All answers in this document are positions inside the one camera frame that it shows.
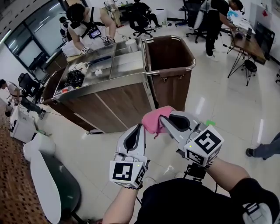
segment robotic gripper glove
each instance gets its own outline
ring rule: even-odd
[[[219,153],[224,139],[212,127],[207,127],[187,112],[172,111],[159,122],[178,143],[184,158],[205,167]],[[142,124],[128,129],[118,140],[115,158],[110,161],[110,181],[119,186],[139,188],[148,169],[145,157],[146,138]]]

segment shoe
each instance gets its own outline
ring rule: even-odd
[[[213,61],[219,61],[219,59],[218,59],[217,57],[215,57],[214,54],[212,54],[212,56],[209,56],[208,54],[206,54],[206,57],[207,57],[207,58],[210,58],[210,59],[213,60]]]
[[[145,187],[146,189],[148,187],[151,187],[152,185],[154,184],[157,184],[157,182],[151,178],[151,177],[146,177],[144,180],[143,180],[143,187]]]
[[[220,51],[218,51],[216,48],[212,49],[212,51],[215,53],[220,53]]]
[[[179,173],[177,173],[176,175],[175,175],[175,177],[174,177],[174,179],[177,179],[177,178],[184,178],[184,173],[182,173],[182,172],[179,172]]]
[[[253,149],[250,149],[250,148],[248,148],[248,149],[246,149],[246,155],[248,156],[248,157],[252,157],[253,156]]]
[[[42,110],[42,112],[39,115],[40,120],[42,120],[44,118],[45,114],[46,114],[46,111]]]

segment cart handle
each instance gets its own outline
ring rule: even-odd
[[[186,45],[185,41],[178,37],[178,36],[174,36],[174,35],[171,35],[171,38],[172,39],[178,39],[180,41],[183,41],[183,44],[186,46],[186,48],[188,49],[188,52],[189,54],[191,55],[191,57],[193,58],[192,59],[192,64],[188,67],[185,68],[186,71],[190,71],[192,70],[195,66],[196,66],[196,59],[194,58],[193,54],[191,53],[191,51],[189,50],[188,46]],[[148,41],[153,41],[154,38],[148,38],[148,39],[145,39],[145,40],[142,40],[142,43],[147,43]],[[147,76],[152,76],[152,75],[159,75],[160,74],[160,71],[151,71],[151,64],[148,64],[148,69],[149,69],[149,72],[146,72],[146,75]]]
[[[192,64],[188,67],[185,68],[186,71],[190,71],[192,70],[194,67],[196,66],[196,60],[193,59],[192,60]],[[153,76],[153,75],[159,75],[160,71],[151,71],[151,72],[146,72],[147,76]]]

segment white floor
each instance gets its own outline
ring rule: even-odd
[[[120,34],[132,34],[129,27],[117,29]],[[174,25],[153,33],[155,36],[177,35],[182,37],[196,58],[192,71],[186,111],[201,121],[213,120],[217,131],[225,139],[219,157],[225,161],[244,167],[266,189],[280,198],[279,155],[267,161],[248,158],[245,149],[259,143],[269,143],[280,131],[280,86],[275,83],[279,67],[273,61],[264,66],[257,64],[258,72],[246,86],[245,71],[238,70],[229,79],[228,73],[237,56],[236,51],[225,53],[219,37],[216,48],[220,62],[205,56],[205,40],[194,43],[194,37],[185,37],[186,26]],[[224,44],[231,40],[223,33]],[[117,139],[122,133],[88,136],[80,127],[62,116],[47,114],[39,122],[39,127],[56,143],[56,156],[77,179],[82,190],[82,203],[78,214],[82,218],[101,218],[114,200],[119,187],[109,182],[109,161],[114,158]],[[177,172],[184,172],[188,165],[175,151],[176,144],[167,135],[156,140],[147,134],[146,156],[151,160],[146,176],[158,182],[172,179]],[[205,186],[214,190],[215,182],[210,176],[204,179]],[[135,204],[132,222],[136,220],[140,205]]]

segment pink cloth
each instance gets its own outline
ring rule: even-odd
[[[145,129],[151,134],[166,133],[165,128],[160,123],[160,115],[169,117],[171,111],[175,110],[171,106],[161,107],[159,109],[153,110],[147,114],[142,119],[142,124]]]

